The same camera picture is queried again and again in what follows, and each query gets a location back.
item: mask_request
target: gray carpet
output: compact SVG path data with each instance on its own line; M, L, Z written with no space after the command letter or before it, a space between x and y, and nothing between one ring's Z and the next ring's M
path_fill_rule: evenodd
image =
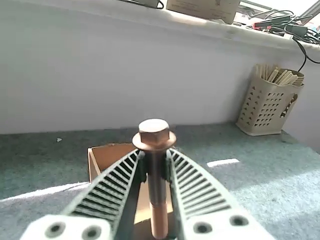
M320 239L320 156L313 150L286 133L250 137L233 124L172 130L178 149L224 184L276 239ZM0 239L19 239L31 221L59 213L81 191L67 184L89 180L87 148L128 143L136 131L0 135ZM239 162L206 165L230 158ZM30 196L36 190L42 191Z

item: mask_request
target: copper bolt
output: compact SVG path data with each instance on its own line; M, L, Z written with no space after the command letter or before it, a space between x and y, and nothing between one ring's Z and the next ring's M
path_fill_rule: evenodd
M168 235L166 180L164 178L166 150L176 142L169 124L162 119L148 119L139 124L132 143L145 152L151 209L151 231L156 239Z

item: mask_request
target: windowsill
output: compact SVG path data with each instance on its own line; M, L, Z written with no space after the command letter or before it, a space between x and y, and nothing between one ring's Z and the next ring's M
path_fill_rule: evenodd
M293 40L282 36L224 24L222 20L205 20L165 9L157 10L118 0L19 0L19 2L153 25L246 45L300 52ZM319 45L305 42L301 44L307 51L320 51Z

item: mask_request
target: screw hole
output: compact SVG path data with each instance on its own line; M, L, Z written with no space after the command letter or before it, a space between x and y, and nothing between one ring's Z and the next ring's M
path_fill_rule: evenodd
M89 226L82 233L83 240L95 240L101 235L101 228L99 226Z
M53 225L53 226L51 227L51 232L55 233L55 232L57 232L59 229L60 229L60 225Z
M197 234L207 234L207 233L212 232L212 227L211 227L211 225L209 223L197 222L194 225L193 230Z
M249 224L249 221L243 216L232 216L230 223L232 226L245 226Z
M51 224L45 231L45 236L49 239L60 236L66 228L66 224L62 221Z

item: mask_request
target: cardboard box on shelf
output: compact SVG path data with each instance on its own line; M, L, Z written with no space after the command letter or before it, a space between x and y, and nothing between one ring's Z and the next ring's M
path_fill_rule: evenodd
M203 19L222 19L232 24L240 0L168 0L166 9Z
M131 143L107 144L88 148L88 167L90 182L101 172L110 167L117 160L133 151L135 147ZM170 195L170 186L166 185L166 204L168 212L169 235L174 233L174 216ZM134 217L134 240L150 240L151 234L151 211L149 208L149 186L148 181L141 183L139 198Z

